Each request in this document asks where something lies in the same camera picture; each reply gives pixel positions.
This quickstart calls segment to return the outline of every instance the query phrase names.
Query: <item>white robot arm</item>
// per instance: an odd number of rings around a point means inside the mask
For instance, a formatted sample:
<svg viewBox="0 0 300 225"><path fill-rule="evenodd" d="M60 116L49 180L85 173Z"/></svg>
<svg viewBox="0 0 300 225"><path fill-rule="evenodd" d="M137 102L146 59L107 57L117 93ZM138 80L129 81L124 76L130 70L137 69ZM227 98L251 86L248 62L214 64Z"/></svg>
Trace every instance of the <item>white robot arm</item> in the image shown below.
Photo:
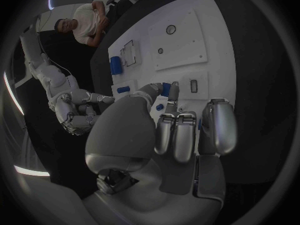
<svg viewBox="0 0 300 225"><path fill-rule="evenodd" d="M112 104L115 98L80 89L74 76L65 76L58 67L51 65L40 48L35 26L37 20L35 17L29 29L20 36L29 70L45 89L49 107L59 123L72 135L82 135L89 132L99 118L87 103Z"/></svg>

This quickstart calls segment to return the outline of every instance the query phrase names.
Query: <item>man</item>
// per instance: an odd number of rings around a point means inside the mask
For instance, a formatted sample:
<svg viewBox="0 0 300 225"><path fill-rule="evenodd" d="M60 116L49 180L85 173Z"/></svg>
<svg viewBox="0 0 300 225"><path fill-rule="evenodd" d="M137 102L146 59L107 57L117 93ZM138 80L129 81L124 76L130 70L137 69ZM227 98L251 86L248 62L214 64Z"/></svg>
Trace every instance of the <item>man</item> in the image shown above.
<svg viewBox="0 0 300 225"><path fill-rule="evenodd" d="M110 20L115 23L131 6L130 1L120 0L108 11L102 1L93 1L77 8L73 19L59 19L55 23L54 29L59 33L73 31L74 37L79 43L98 47L104 34L108 31Z"/></svg>

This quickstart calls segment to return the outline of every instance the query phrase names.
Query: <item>blue object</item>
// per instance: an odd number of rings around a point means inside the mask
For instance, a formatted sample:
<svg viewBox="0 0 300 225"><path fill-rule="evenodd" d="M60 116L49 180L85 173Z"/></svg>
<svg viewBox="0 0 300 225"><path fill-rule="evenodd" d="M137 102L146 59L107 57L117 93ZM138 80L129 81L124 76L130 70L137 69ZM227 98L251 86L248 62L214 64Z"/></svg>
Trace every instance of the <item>blue object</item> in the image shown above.
<svg viewBox="0 0 300 225"><path fill-rule="evenodd" d="M130 87L129 86L119 87L116 91L117 91L118 94L129 92Z"/></svg>
<svg viewBox="0 0 300 225"><path fill-rule="evenodd" d="M162 105L162 104L159 104L159 105L156 106L156 110L157 110L157 111L160 111L160 110L162 110L163 108L164 108L164 105Z"/></svg>
<svg viewBox="0 0 300 225"><path fill-rule="evenodd" d="M165 82L163 82L163 83L162 83L163 90L162 90L162 93L161 93L160 95L163 96L163 97L168 97L168 96L169 96L169 91L170 91L171 85L172 85L172 84L170 84L170 83L165 83Z"/></svg>
<svg viewBox="0 0 300 225"><path fill-rule="evenodd" d="M122 73L121 59L118 56L110 58L110 71L111 75L117 75Z"/></svg>
<svg viewBox="0 0 300 225"><path fill-rule="evenodd" d="M201 129L201 125L202 125L202 123L201 123L201 118L200 118L200 119L199 119L199 123L198 123L198 130Z"/></svg>

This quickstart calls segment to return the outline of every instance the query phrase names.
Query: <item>wire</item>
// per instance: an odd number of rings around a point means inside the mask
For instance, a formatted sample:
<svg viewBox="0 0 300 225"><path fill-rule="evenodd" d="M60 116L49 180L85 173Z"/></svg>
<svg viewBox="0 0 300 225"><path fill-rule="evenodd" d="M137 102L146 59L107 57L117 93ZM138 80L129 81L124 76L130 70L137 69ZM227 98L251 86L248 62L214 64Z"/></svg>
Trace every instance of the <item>wire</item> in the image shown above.
<svg viewBox="0 0 300 225"><path fill-rule="evenodd" d="M52 59L50 59L50 57L47 55L47 53L45 52L44 47L43 47L43 45L42 45L40 33L41 33L41 30L43 29L43 27L44 27L44 26L46 25L46 23L48 22L49 18L51 17L51 14L52 14L52 10L50 10L50 15L49 15L47 21L44 23L44 25L43 25L42 27L41 27L41 18L39 18L39 25L38 25L38 42L39 42L39 45L40 45L40 47L41 47L43 53L47 56L47 58L48 58L51 62L55 63L57 66L61 67L62 69L67 70L68 73L72 76L72 73L71 73L68 69L64 68L63 66L57 64L55 61L53 61Z"/></svg>

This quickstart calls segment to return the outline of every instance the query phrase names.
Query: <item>circular hole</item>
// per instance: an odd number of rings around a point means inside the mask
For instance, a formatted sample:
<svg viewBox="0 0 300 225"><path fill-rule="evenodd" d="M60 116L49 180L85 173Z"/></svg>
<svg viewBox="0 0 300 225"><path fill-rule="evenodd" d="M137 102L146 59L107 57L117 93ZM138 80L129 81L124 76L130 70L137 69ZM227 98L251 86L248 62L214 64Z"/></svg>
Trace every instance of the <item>circular hole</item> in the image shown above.
<svg viewBox="0 0 300 225"><path fill-rule="evenodd" d="M166 28L166 33L169 35L175 33L175 31L176 31L176 27L174 25L169 25Z"/></svg>

